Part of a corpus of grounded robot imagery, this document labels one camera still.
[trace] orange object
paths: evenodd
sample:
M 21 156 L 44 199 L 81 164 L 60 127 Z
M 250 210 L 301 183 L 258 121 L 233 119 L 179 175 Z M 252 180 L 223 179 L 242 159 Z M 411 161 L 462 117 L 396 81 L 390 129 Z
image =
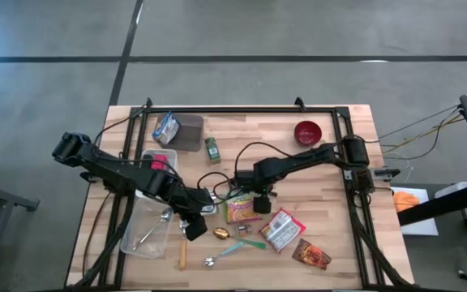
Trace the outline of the orange object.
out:
M 394 205 L 396 205 L 396 211 L 398 213 L 407 208 L 419 205 L 419 199 L 415 195 L 404 191 L 397 191 L 392 198 L 394 199 Z

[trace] concrete floor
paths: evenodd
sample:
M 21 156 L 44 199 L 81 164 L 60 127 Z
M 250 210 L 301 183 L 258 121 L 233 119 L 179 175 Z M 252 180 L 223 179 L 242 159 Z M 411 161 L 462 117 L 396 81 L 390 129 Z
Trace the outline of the concrete floor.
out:
M 0 56 L 119 56 L 134 5 L 0 1 Z M 467 55 L 467 0 L 146 0 L 131 55 L 155 54 Z M 0 251 L 0 290 L 63 285 L 88 186 L 50 153 L 64 131 L 94 136 L 101 129 L 117 69 L 0 64 L 0 188 L 41 200 L 37 212 L 12 216 Z M 118 104 L 146 97 L 158 105 L 290 104 L 298 96 L 308 104 L 370 104 L 382 135 L 455 105 L 465 93 L 467 62 L 130 64 Z M 413 156 L 432 141 L 398 152 Z M 411 166 L 409 183 L 467 181 L 465 123 L 444 129 L 435 150 Z M 418 284 L 452 288 L 444 283 L 455 275 L 447 254 L 415 246 L 409 255 Z

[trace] wooden table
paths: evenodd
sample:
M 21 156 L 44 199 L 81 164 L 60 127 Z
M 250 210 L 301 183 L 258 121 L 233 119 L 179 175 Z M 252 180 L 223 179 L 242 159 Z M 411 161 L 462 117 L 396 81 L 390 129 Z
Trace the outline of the wooden table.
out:
M 370 106 L 349 105 L 349 110 L 354 133 L 366 140 L 376 140 L 377 135 Z M 129 112 L 129 106 L 110 107 L 105 126 L 124 119 Z M 303 151 L 304 149 L 299 148 L 293 140 L 293 128 L 303 120 L 311 120 L 321 126 L 323 137 L 320 143 L 335 141 L 330 114 L 202 115 L 204 137 L 216 138 L 221 153 L 221 163 L 209 165 L 204 146 L 199 152 L 178 152 L 178 172 L 189 187 L 195 186 L 197 180 L 210 171 L 222 171 L 232 177 L 235 157 L 250 142 L 264 141 L 289 153 Z M 144 149 L 159 148 L 150 135 L 156 119 L 157 114 L 149 114 Z M 126 123 L 108 130 L 102 137 L 101 149 L 117 156 L 122 151 L 125 133 Z M 383 166 L 379 144 L 367 144 L 366 146 L 371 159 L 370 167 Z M 254 162 L 268 156 L 278 157 L 280 154 L 262 145 L 250 147 L 243 153 L 239 169 L 250 169 Z M 221 180 L 223 180 L 221 177 L 209 177 L 204 184 L 210 187 Z M 381 187 L 388 186 L 384 182 L 376 184 Z M 265 251 L 254 247 L 243 247 L 236 254 L 221 259 L 213 268 L 203 266 L 205 257 L 219 254 L 235 243 L 233 239 L 221 241 L 213 237 L 211 231 L 215 227 L 226 227 L 234 231 L 234 226 L 226 225 L 222 214 L 217 214 L 206 217 L 208 232 L 188 243 L 187 268 L 179 271 L 178 261 L 182 236 L 178 228 L 178 220 L 173 220 L 169 228 L 168 245 L 162 258 L 146 260 L 132 255 L 126 257 L 122 288 L 142 290 L 361 288 L 340 169 L 334 165 L 311 167 L 290 174 L 275 185 L 275 190 L 278 192 L 278 198 L 272 209 L 277 210 L 282 207 L 290 211 L 306 226 L 305 232 L 294 239 L 281 254 L 276 253 L 270 245 Z M 88 233 L 96 211 L 106 195 L 107 191 L 102 185 L 91 185 L 67 284 L 75 283 L 81 278 L 82 258 Z M 92 264 L 104 246 L 110 209 L 111 204 L 107 204 L 98 222 L 89 248 L 88 266 Z M 400 275 L 407 281 L 413 282 L 390 191 L 377 190 L 372 194 L 371 211 L 379 248 Z M 254 223 L 254 228 L 257 230 L 264 222 L 267 222 L 268 216 L 266 215 L 264 221 Z M 315 244 L 332 257 L 327 271 L 307 266 L 291 258 L 300 238 Z M 264 241 L 261 234 L 252 234 L 248 239 Z M 371 282 L 373 282 L 374 273 L 370 253 L 366 247 L 365 251 L 367 267 Z M 114 278 L 117 253 L 118 248 L 111 258 L 109 267 L 111 281 Z

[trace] clear plastic container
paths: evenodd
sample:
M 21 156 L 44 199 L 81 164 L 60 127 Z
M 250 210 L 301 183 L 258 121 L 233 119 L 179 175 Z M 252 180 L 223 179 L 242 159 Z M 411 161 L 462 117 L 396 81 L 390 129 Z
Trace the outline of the clear plastic container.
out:
M 142 157 L 145 154 L 153 157 L 155 155 L 167 156 L 167 162 L 178 171 L 178 156 L 174 150 L 149 149 L 142 153 Z M 174 215 L 168 221 L 161 222 L 161 214 L 169 206 L 149 199 L 141 191 L 136 191 L 135 194 L 137 196 L 135 206 L 120 243 L 120 249 L 130 255 L 155 259 L 165 253 L 170 222 L 172 222 Z M 145 241 L 134 249 L 142 237 L 154 227 L 156 228 Z

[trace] food package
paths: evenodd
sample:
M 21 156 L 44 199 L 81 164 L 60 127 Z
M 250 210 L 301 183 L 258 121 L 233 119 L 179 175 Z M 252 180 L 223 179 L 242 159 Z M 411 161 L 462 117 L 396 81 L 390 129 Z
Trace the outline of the food package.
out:
M 306 227 L 283 208 L 260 231 L 279 253 L 299 236 Z
M 253 196 L 250 193 L 236 195 L 227 200 L 225 208 L 228 224 L 262 220 L 259 214 L 253 212 Z
M 292 257 L 304 264 L 319 267 L 322 270 L 326 270 L 328 264 L 331 263 L 331 257 L 329 255 L 304 239 L 300 239 Z
M 178 133 L 179 122 L 172 112 L 168 112 L 167 115 L 156 124 L 156 128 L 152 133 L 152 138 L 159 144 L 167 145 L 172 138 Z

